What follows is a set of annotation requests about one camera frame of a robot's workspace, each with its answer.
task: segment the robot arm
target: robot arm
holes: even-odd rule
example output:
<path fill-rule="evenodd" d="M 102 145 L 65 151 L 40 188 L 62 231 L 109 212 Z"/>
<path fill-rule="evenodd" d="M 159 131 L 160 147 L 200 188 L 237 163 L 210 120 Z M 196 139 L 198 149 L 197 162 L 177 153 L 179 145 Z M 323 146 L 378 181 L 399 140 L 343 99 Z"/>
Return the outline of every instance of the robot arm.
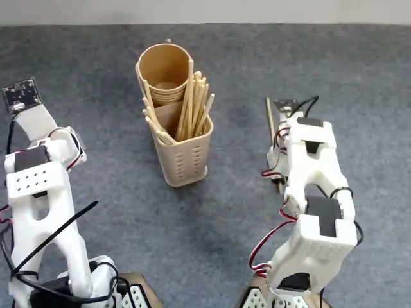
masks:
<path fill-rule="evenodd" d="M 87 156 L 72 128 L 57 127 L 41 103 L 33 78 L 4 88 L 3 93 L 13 121 L 22 127 L 31 141 L 29 148 L 8 154 L 4 162 L 15 243 L 11 259 L 17 267 L 16 271 L 25 271 L 28 274 L 23 277 L 36 282 L 36 275 L 32 273 L 38 272 L 44 249 L 27 258 L 73 217 L 68 171 L 85 162 Z M 48 211 L 44 218 L 39 216 L 41 209 Z M 60 274 L 48 287 L 67 291 L 78 298 L 94 298 L 110 292 L 110 282 L 116 275 L 114 263 L 106 256 L 88 260 L 85 243 L 75 221 L 59 233 L 52 243 L 66 258 L 68 271 Z M 95 262 L 112 266 L 93 267 L 91 264 Z M 17 277 L 13 277 L 10 282 L 10 294 L 21 308 L 63 304 L 56 302 L 56 298 L 47 293 L 34 291 Z M 83 304 L 81 307 L 114 307 L 116 304 L 120 307 L 121 296 L 114 292 L 113 297 L 106 301 Z"/>
<path fill-rule="evenodd" d="M 319 292 L 337 275 L 357 236 L 352 192 L 338 164 L 331 124 L 304 117 L 300 108 L 290 117 L 295 105 L 275 104 L 276 131 L 284 133 L 275 134 L 267 155 L 271 178 L 287 179 L 283 208 L 295 217 L 289 240 L 269 262 L 267 284 L 276 293 L 301 295 Z M 326 196 L 306 196 L 308 184 Z"/>

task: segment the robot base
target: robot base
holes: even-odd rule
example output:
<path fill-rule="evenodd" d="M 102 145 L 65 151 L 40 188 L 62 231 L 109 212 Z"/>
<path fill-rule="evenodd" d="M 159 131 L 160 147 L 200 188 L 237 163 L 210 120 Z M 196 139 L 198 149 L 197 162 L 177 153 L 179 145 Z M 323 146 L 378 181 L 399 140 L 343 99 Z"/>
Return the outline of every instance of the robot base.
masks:
<path fill-rule="evenodd" d="M 253 276 L 242 294 L 236 308 L 319 308 L 320 296 L 310 293 L 304 296 L 292 296 L 280 294 L 276 298 L 267 288 L 266 280 L 259 276 Z M 324 300 L 323 308 L 331 306 Z"/>
<path fill-rule="evenodd" d="M 155 294 L 153 289 L 147 284 L 146 279 L 142 274 L 137 273 L 127 273 L 119 274 L 120 277 L 127 279 L 130 282 L 131 292 L 134 298 L 134 303 L 136 307 L 147 307 L 147 308 L 163 308 L 163 304 L 159 297 Z M 128 301 L 129 297 L 126 295 L 123 298 L 123 307 L 132 307 L 131 303 Z"/>

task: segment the gray carpet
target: gray carpet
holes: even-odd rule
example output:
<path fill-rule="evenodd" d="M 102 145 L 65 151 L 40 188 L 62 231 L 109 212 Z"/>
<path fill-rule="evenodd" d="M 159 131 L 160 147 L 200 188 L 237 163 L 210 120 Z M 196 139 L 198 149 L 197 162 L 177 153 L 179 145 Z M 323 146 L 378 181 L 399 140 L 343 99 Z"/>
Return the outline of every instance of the gray carpet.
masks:
<path fill-rule="evenodd" d="M 171 38 L 209 78 L 216 101 L 209 175 L 168 187 L 141 115 L 137 55 Z M 35 76 L 57 122 L 89 161 L 71 173 L 90 257 L 142 272 L 166 307 L 233 307 L 250 278 L 251 249 L 280 222 L 265 168 L 264 97 L 320 101 L 333 123 L 365 241 L 326 288 L 334 307 L 411 307 L 411 28 L 339 25 L 50 26 L 0 28 L 0 85 Z M 9 115 L 2 109 L 4 148 Z M 27 145 L 20 130 L 14 148 Z M 6 203 L 6 191 L 0 190 Z M 290 229 L 264 247 L 273 255 Z M 46 251 L 42 280 L 65 270 Z M 1 307 L 9 273 L 0 264 Z"/>

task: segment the white wall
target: white wall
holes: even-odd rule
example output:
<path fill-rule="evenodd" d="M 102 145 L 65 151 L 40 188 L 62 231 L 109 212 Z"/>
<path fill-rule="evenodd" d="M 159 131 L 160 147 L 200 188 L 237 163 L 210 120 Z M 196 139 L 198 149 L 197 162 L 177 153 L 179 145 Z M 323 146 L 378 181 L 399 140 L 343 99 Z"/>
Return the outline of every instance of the white wall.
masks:
<path fill-rule="evenodd" d="M 411 0 L 0 0 L 0 24 L 411 24 Z"/>

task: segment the cup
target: cup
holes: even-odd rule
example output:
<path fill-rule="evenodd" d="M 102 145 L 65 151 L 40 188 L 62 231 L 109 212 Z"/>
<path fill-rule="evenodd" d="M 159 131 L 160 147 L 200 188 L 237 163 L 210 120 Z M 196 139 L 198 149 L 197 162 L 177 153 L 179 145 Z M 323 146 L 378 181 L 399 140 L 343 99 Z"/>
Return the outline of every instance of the cup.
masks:
<path fill-rule="evenodd" d="M 146 49 L 136 63 L 141 91 L 146 79 L 155 106 L 182 101 L 188 82 L 190 54 L 175 44 L 157 44 Z"/>

